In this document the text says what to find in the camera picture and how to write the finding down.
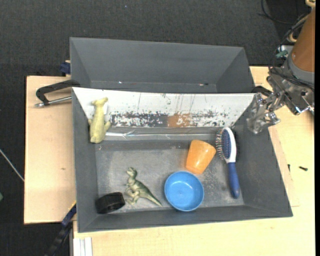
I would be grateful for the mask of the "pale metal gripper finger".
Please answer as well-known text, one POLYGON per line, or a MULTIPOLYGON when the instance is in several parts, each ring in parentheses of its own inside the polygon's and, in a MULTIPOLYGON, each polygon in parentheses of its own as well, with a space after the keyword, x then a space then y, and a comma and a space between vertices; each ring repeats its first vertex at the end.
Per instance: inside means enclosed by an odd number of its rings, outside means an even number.
POLYGON ((261 132, 264 125, 265 103, 261 93, 254 95, 249 115, 246 119, 247 127, 251 132, 261 132))
POLYGON ((258 134, 263 130, 266 130, 268 127, 277 125, 281 120, 277 117, 274 112, 268 112, 257 116, 253 122, 253 133, 258 134))

